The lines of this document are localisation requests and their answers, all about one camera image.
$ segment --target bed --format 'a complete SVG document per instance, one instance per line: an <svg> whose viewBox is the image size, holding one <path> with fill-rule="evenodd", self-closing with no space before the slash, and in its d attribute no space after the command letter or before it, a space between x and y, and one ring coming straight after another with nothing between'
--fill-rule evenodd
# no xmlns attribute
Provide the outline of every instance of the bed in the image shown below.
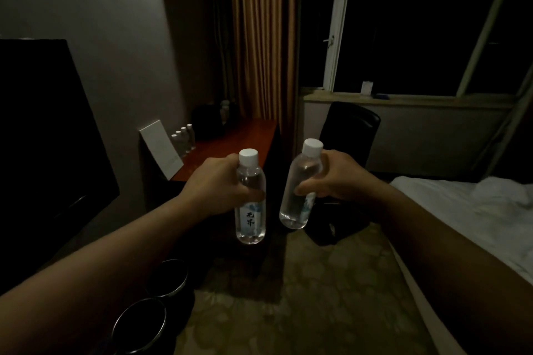
<svg viewBox="0 0 533 355"><path fill-rule="evenodd" d="M477 184L397 177L391 185L533 285L533 184L497 177ZM440 355L465 354L394 247L393 252Z"/></svg>

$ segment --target black chair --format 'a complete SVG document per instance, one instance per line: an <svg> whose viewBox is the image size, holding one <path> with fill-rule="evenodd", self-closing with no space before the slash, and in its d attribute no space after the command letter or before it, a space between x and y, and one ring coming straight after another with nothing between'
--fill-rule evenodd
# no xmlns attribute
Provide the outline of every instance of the black chair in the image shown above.
<svg viewBox="0 0 533 355"><path fill-rule="evenodd" d="M332 103L320 133L324 149L348 153L365 166L381 118L352 103ZM354 205L334 198L317 198L309 222L307 235L318 245L336 244L369 224L369 219Z"/></svg>
<svg viewBox="0 0 533 355"><path fill-rule="evenodd" d="M324 149L348 153L365 166L381 118L353 103L331 103L326 122L320 133Z"/></svg>

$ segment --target orange striped curtain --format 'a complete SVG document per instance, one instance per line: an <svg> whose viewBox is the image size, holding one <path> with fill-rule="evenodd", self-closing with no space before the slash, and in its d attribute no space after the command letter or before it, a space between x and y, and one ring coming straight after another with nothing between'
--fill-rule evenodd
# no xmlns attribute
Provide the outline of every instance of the orange striped curtain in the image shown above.
<svg viewBox="0 0 533 355"><path fill-rule="evenodd" d="M292 146L296 0L232 0L237 97L244 116L277 120Z"/></svg>

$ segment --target hand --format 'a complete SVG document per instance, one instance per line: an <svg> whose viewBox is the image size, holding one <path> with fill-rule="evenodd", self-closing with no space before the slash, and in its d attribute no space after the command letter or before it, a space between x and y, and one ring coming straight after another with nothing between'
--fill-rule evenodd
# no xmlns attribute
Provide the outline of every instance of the hand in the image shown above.
<svg viewBox="0 0 533 355"><path fill-rule="evenodd" d="M294 190L296 195L316 192L317 197L329 195L345 201L363 201L369 194L388 185L341 151L323 150L321 159L323 170L301 182Z"/></svg>
<svg viewBox="0 0 533 355"><path fill-rule="evenodd" d="M177 199L199 215L199 220L227 212L247 202L260 202L264 192L237 181L239 155L206 159L189 178Z"/></svg>

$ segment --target wooden desk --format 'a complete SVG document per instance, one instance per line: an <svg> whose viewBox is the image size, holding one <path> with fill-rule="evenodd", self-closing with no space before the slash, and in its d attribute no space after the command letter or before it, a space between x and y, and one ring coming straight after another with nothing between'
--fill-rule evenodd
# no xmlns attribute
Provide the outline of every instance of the wooden desk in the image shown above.
<svg viewBox="0 0 533 355"><path fill-rule="evenodd" d="M224 136L207 141L197 141L196 149L182 157L183 167L171 181L187 181L194 170L208 157L226 157L242 149L252 148L259 153L259 166L263 167L274 139L277 123L273 120L242 119L232 128L226 129Z"/></svg>

